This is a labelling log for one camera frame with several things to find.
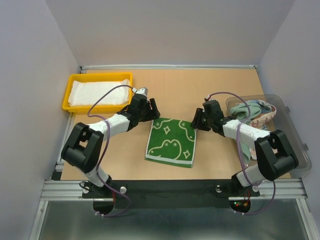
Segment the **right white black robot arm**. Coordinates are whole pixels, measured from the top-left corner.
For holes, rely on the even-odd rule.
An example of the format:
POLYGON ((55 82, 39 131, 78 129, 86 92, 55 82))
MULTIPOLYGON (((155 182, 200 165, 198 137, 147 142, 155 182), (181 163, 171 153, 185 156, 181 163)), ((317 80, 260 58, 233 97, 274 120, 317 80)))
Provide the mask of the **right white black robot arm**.
POLYGON ((242 195, 249 186, 268 180, 274 181, 299 166, 299 160, 286 134, 281 130, 268 131, 254 128, 240 120, 224 116, 216 100, 208 100, 197 108, 190 124, 193 129, 213 131, 223 137, 234 139, 255 150, 257 164, 246 168, 241 160, 242 171, 231 177, 230 189, 242 195))

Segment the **green frog pattern towel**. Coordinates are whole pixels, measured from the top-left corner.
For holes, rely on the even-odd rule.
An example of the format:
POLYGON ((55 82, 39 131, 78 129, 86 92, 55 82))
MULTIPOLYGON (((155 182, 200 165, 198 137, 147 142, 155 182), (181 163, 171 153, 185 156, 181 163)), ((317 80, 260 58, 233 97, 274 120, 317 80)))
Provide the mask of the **green frog pattern towel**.
POLYGON ((192 168, 196 152, 197 132, 191 123, 172 118, 152 121, 145 159, 148 161, 192 168))

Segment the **white terry towel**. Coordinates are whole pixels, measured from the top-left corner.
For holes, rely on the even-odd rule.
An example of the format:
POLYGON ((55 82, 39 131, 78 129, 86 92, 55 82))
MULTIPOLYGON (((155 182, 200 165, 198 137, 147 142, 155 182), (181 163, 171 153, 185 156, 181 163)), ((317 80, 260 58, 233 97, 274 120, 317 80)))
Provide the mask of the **white terry towel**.
MULTIPOLYGON (((100 82, 79 82, 74 81, 68 97, 68 104, 71 107, 92 106, 104 94, 120 85, 129 85, 130 81, 100 81, 100 82)), ((98 105, 123 105, 129 100, 129 88, 118 87, 105 96, 98 105)))

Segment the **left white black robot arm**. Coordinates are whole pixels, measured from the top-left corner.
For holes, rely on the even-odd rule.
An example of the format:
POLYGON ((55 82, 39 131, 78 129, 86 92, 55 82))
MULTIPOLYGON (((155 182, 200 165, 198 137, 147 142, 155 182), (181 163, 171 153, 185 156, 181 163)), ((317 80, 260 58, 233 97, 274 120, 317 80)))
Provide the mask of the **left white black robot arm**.
POLYGON ((110 176, 98 166, 103 142, 117 134, 128 132, 140 122, 156 120, 160 112, 154 98, 136 93, 131 103, 112 117, 101 121, 74 125, 61 151, 61 158, 69 165, 80 170, 94 185, 94 191, 100 197, 111 193, 110 176))

